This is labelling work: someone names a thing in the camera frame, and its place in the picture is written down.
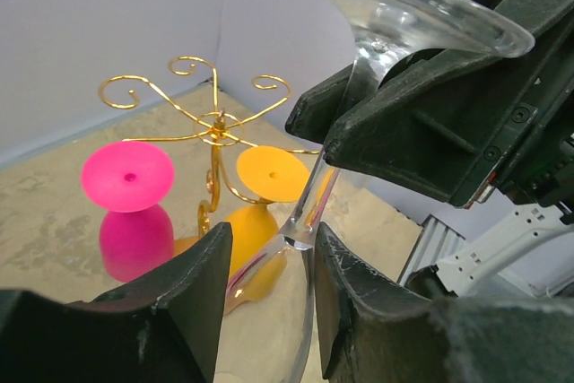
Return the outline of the clear wine glass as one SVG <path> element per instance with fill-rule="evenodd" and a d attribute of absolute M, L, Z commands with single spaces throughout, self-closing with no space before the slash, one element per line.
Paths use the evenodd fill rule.
<path fill-rule="evenodd" d="M 322 143 L 304 188 L 279 230 L 230 273 L 214 378 L 300 382 L 309 362 L 317 298 L 317 241 L 340 170 L 337 146 L 352 143 L 344 121 L 378 93 L 391 70 L 421 51 L 478 62 L 521 57 L 533 36 L 482 0 L 329 0 L 348 22 L 352 69 L 338 96 L 303 97 L 293 134 Z"/>

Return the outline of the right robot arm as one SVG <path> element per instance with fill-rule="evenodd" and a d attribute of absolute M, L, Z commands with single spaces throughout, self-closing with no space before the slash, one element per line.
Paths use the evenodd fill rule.
<path fill-rule="evenodd" d="M 315 246 L 330 382 L 570 382 L 571 300 L 476 291 L 573 230 L 573 0 L 331 0 L 355 60 L 286 123 L 319 167 L 382 178 L 463 208 L 487 188 L 514 210 L 405 285 L 327 224 Z"/>

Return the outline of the pink plastic wine glass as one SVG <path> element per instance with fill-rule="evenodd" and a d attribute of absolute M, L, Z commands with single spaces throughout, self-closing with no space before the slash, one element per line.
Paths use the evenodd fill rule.
<path fill-rule="evenodd" d="M 171 158 L 144 142 L 115 142 L 84 163 L 85 195 L 107 212 L 100 225 L 103 265 L 114 279 L 127 283 L 174 256 L 174 230 L 161 200 L 175 178 Z"/>

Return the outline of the yellow plastic wine glass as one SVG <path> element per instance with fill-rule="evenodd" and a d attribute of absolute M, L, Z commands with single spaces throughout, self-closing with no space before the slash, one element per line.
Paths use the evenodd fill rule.
<path fill-rule="evenodd" d="M 222 151 L 212 149 L 212 167 L 207 173 L 206 186 L 211 198 L 203 200 L 197 210 L 198 233 L 209 229 L 209 214 L 216 211 L 221 188 L 226 187 L 246 205 L 229 214 L 233 233 L 230 259 L 230 282 L 226 293 L 224 313 L 230 314 L 237 307 L 268 297 L 288 264 L 285 246 L 263 254 L 264 247 L 280 227 L 269 210 L 271 204 L 289 204 L 300 197 L 308 200 L 295 207 L 295 214 L 287 222 L 295 225 L 295 232 L 288 235 L 305 245 L 316 237 L 318 222 L 338 176 L 338 170 L 317 160 L 322 171 L 316 189 L 305 193 L 310 176 L 315 173 L 290 152 L 272 146 L 260 145 L 244 151 L 237 159 L 236 169 L 240 181 L 257 196 L 242 195 L 232 186 L 222 161 Z"/>

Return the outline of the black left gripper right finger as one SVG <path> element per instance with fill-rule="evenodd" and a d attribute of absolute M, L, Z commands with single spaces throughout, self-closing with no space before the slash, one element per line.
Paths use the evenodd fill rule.
<path fill-rule="evenodd" d="M 429 300 L 321 223 L 315 248 L 323 377 L 331 382 L 570 382 L 570 299 Z"/>

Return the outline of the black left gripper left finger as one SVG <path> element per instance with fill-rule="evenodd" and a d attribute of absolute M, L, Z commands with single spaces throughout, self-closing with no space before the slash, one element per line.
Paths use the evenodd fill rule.
<path fill-rule="evenodd" d="M 211 382 L 232 231 L 91 302 L 1 291 L 3 382 Z"/>

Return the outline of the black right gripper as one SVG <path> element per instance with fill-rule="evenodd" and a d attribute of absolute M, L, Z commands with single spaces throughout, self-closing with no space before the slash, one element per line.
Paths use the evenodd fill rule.
<path fill-rule="evenodd" d="M 352 143 L 335 151 L 349 157 L 345 170 L 455 207 L 497 189 L 517 205 L 572 209 L 573 0 L 482 3 L 529 31 L 532 49 L 483 62 L 443 50 L 407 58 L 346 118 Z M 351 69 L 300 99 L 340 95 Z"/>

